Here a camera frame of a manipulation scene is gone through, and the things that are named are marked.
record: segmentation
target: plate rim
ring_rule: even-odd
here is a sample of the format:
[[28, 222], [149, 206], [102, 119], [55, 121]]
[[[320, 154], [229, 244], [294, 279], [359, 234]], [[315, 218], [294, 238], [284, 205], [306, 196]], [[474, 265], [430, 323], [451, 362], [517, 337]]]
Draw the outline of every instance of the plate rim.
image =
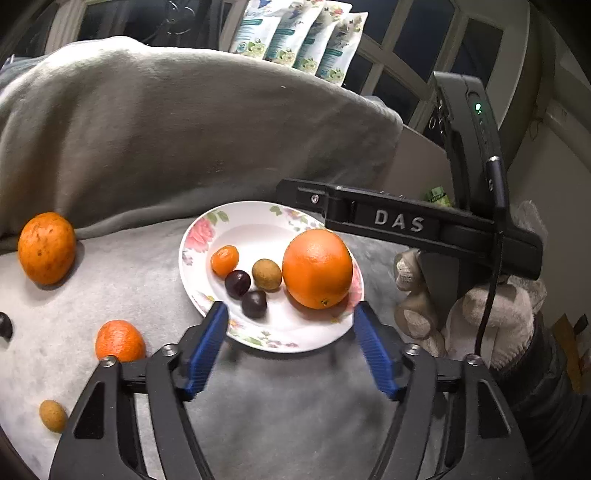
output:
[[[228, 207], [229, 205], [237, 205], [237, 204], [242, 204], [242, 205], [244, 205], [244, 204], [248, 204], [248, 203], [254, 203], [254, 204], [258, 204], [258, 205], [260, 205], [260, 204], [263, 204], [263, 205], [268, 205], [268, 206], [279, 206], [279, 207], [289, 208], [290, 210], [293, 210], [294, 212], [297, 212], [297, 213], [300, 213], [300, 214], [302, 214], [302, 215], [306, 215], [306, 216], [308, 216], [308, 217], [311, 217], [309, 213], [303, 212], [302, 210], [299, 210], [299, 209], [296, 209], [296, 208], [293, 208], [293, 207], [289, 207], [289, 206], [287, 206], [287, 205], [283, 205], [283, 204], [281, 204], [281, 203], [276, 203], [276, 202], [266, 202], [266, 201], [264, 201], [264, 200], [238, 200], [238, 201], [236, 201], [236, 202], [228, 202], [228, 203], [224, 203], [224, 204], [222, 204], [222, 205], [215, 206], [215, 207], [213, 207], [213, 208], [211, 208], [211, 209], [207, 210], [206, 212], [203, 212], [203, 213], [202, 213], [201, 215], [199, 215], [199, 216], [198, 216], [198, 217], [197, 217], [195, 220], [193, 220], [193, 221], [191, 222], [191, 224], [190, 224], [190, 225], [189, 225], [189, 226], [186, 228], [186, 230], [185, 230], [185, 232], [184, 232], [184, 234], [183, 234], [183, 237], [181, 238], [180, 245], [179, 245], [179, 247], [178, 247], [178, 271], [179, 271], [179, 274], [180, 274], [180, 277], [181, 277], [181, 283], [183, 284], [183, 289], [184, 289], [184, 291], [185, 291], [185, 293], [186, 293], [187, 297], [189, 297], [189, 300], [191, 300], [191, 303], [193, 304], [193, 306], [194, 306], [194, 307], [197, 309], [197, 311], [198, 311], [198, 312], [199, 312], [199, 313], [200, 313], [200, 314], [201, 314], [203, 317], [205, 317], [205, 316], [207, 315], [207, 312], [204, 312], [204, 311], [201, 309], [201, 307], [200, 307], [200, 306], [197, 304], [197, 302], [195, 301], [195, 299], [193, 298], [193, 296], [192, 296], [192, 295], [189, 293], [189, 289], [187, 288], [187, 283], [188, 283], [188, 280], [185, 278], [184, 271], [183, 271], [183, 265], [184, 265], [184, 262], [183, 262], [183, 249], [184, 249], [185, 240], [186, 240], [186, 238], [187, 238], [187, 235], [188, 235], [188, 234], [189, 234], [189, 232], [191, 231], [191, 228], [193, 227], [193, 225], [194, 225], [194, 224], [195, 224], [197, 221], [199, 221], [201, 218], [204, 218], [204, 217], [206, 217], [208, 213], [211, 213], [211, 212], [214, 212], [214, 211], [217, 211], [217, 210], [223, 209], [223, 208], [225, 208], [225, 207]], [[318, 223], [322, 224], [322, 225], [323, 225], [323, 228], [326, 228], [326, 227], [324, 227], [324, 222], [323, 222], [323, 221], [320, 221], [320, 220], [317, 220], [317, 219], [314, 219], [314, 221], [316, 221], [316, 222], [318, 222]], [[361, 267], [359, 266], [359, 262], [358, 262], [358, 261], [357, 261], [357, 259], [356, 259], [356, 258], [353, 256], [353, 253], [351, 252], [351, 250], [349, 249], [349, 247], [347, 247], [347, 250], [349, 250], [349, 254], [351, 255], [351, 258], [353, 259], [353, 261], [354, 261], [355, 263], [357, 263], [357, 268], [358, 268], [358, 270], [359, 270], [359, 279], [360, 279], [360, 281], [361, 281], [361, 299], [360, 299], [360, 301], [362, 301], [362, 300], [365, 298], [365, 281], [364, 281], [364, 279], [363, 279], [363, 272], [361, 271]], [[270, 353], [275, 353], [275, 354], [281, 354], [281, 355], [283, 355], [283, 354], [290, 354], [290, 353], [306, 353], [306, 352], [313, 352], [313, 351], [315, 351], [315, 350], [318, 350], [318, 349], [321, 349], [321, 348], [325, 348], [325, 347], [327, 347], [327, 346], [329, 346], [329, 345], [331, 345], [331, 344], [335, 343], [337, 340], [339, 340], [339, 339], [343, 338], [343, 337], [344, 337], [344, 335], [346, 335], [346, 334], [348, 333], [348, 331], [350, 331], [350, 330], [351, 330], [351, 328], [352, 328], [352, 327], [353, 327], [353, 322], [351, 322], [351, 326], [350, 326], [349, 328], [347, 328], [347, 329], [346, 329], [346, 330], [345, 330], [345, 331], [344, 331], [344, 332], [343, 332], [343, 333], [342, 333], [340, 336], [338, 336], [338, 337], [337, 337], [337, 338], [335, 338], [333, 341], [331, 341], [331, 342], [329, 342], [329, 343], [327, 343], [327, 344], [325, 344], [325, 345], [318, 346], [318, 347], [313, 347], [313, 348], [308, 348], [308, 347], [298, 347], [298, 348], [292, 348], [292, 349], [290, 349], [289, 351], [278, 351], [278, 349], [269, 348], [269, 347], [266, 347], [266, 346], [264, 346], [264, 345], [256, 345], [256, 344], [253, 344], [253, 343], [249, 343], [249, 342], [247, 342], [246, 340], [244, 340], [244, 339], [240, 338], [239, 336], [234, 336], [234, 335], [231, 335], [231, 334], [229, 333], [229, 331], [226, 331], [226, 337], [228, 337], [228, 338], [230, 338], [230, 339], [234, 340], [235, 342], [238, 342], [238, 343], [241, 343], [241, 344], [243, 344], [243, 345], [246, 345], [247, 347], [254, 348], [254, 349], [256, 349], [256, 350], [260, 350], [260, 351], [263, 351], [263, 352], [270, 352]]]

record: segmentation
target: beige plush toy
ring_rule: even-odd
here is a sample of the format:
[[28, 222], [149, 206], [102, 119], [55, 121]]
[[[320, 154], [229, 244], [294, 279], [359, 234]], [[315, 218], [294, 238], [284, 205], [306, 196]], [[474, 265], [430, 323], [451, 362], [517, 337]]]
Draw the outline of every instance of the beige plush toy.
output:
[[[531, 202], [512, 209], [512, 216], [517, 225], [536, 231], [545, 242], [547, 232]], [[396, 285], [399, 290], [409, 292], [395, 309], [395, 321], [402, 332], [432, 355], [462, 359], [473, 352], [488, 285], [476, 286], [458, 299], [445, 327], [438, 331], [439, 319], [417, 261], [417, 252], [412, 249], [399, 253], [394, 260]], [[487, 364], [501, 368], [527, 349], [534, 331], [534, 315], [545, 297], [546, 289], [541, 280], [511, 276], [497, 286], [485, 334], [488, 347], [483, 348]]]

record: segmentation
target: blue gripper pad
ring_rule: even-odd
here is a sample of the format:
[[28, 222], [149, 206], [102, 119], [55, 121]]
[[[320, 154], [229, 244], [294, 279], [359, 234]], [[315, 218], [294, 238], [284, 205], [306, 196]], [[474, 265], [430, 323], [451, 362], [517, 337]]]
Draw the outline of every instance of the blue gripper pad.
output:
[[380, 329], [387, 328], [378, 320], [376, 314], [366, 301], [360, 302], [353, 313], [353, 329], [357, 341], [363, 350], [378, 390], [393, 399], [398, 391], [394, 380], [396, 358], [392, 358], [391, 347], [383, 343]]
[[199, 344], [189, 360], [187, 375], [189, 380], [184, 388], [191, 398], [205, 388], [205, 383], [207, 383], [213, 364], [216, 361], [217, 353], [226, 336], [228, 318], [226, 304], [217, 302], [203, 320], [203, 323], [208, 322], [208, 324], [205, 326]]

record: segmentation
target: tangerine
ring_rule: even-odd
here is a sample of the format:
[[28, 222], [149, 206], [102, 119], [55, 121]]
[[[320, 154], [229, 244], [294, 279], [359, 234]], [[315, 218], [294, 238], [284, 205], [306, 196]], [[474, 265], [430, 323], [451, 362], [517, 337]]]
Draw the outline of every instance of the tangerine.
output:
[[27, 277], [52, 285], [66, 276], [76, 257], [76, 236], [71, 224], [56, 212], [28, 221], [18, 238], [18, 260]]
[[96, 334], [96, 357], [115, 355], [119, 362], [132, 362], [146, 356], [146, 346], [139, 331], [125, 320], [111, 320]]
[[285, 250], [282, 272], [294, 299], [311, 309], [325, 309], [347, 296], [353, 261], [338, 235], [324, 229], [307, 230]]
[[212, 255], [210, 263], [213, 272], [221, 278], [225, 278], [238, 265], [240, 254], [233, 245], [226, 245]]

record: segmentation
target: screw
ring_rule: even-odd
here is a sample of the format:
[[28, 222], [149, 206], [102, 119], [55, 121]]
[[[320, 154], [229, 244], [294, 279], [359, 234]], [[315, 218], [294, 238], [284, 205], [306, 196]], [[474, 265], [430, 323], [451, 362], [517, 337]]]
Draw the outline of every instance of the screw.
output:
[[473, 367], [477, 367], [478, 365], [482, 365], [482, 358], [480, 358], [478, 355], [475, 355], [473, 353], [468, 355], [466, 357], [466, 359], [468, 360], [468, 364]]
[[176, 355], [178, 352], [178, 348], [174, 343], [169, 343], [168, 345], [164, 345], [162, 347], [162, 354], [164, 356], [173, 356]]
[[408, 355], [417, 356], [418, 351], [421, 349], [416, 343], [410, 343], [405, 350]]
[[105, 368], [112, 367], [116, 363], [117, 363], [117, 357], [115, 357], [113, 355], [108, 355], [100, 361], [100, 364]]

